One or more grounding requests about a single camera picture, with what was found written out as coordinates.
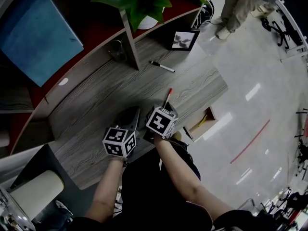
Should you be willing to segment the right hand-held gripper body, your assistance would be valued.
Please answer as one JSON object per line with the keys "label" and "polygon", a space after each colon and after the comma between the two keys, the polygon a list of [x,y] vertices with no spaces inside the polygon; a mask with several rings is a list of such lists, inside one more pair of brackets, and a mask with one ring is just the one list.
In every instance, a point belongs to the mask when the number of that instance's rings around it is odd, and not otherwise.
{"label": "right hand-held gripper body", "polygon": [[154,106],[146,116],[145,126],[147,128],[143,139],[153,143],[154,133],[163,138],[170,138],[179,119],[175,110],[167,110],[161,106]]}

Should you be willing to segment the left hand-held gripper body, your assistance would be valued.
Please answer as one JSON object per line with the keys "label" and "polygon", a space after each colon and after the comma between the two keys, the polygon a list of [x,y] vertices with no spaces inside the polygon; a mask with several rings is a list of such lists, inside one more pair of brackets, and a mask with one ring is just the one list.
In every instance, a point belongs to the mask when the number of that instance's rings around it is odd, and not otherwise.
{"label": "left hand-held gripper body", "polygon": [[108,155],[127,158],[136,147],[136,133],[134,130],[109,127],[102,143]]}

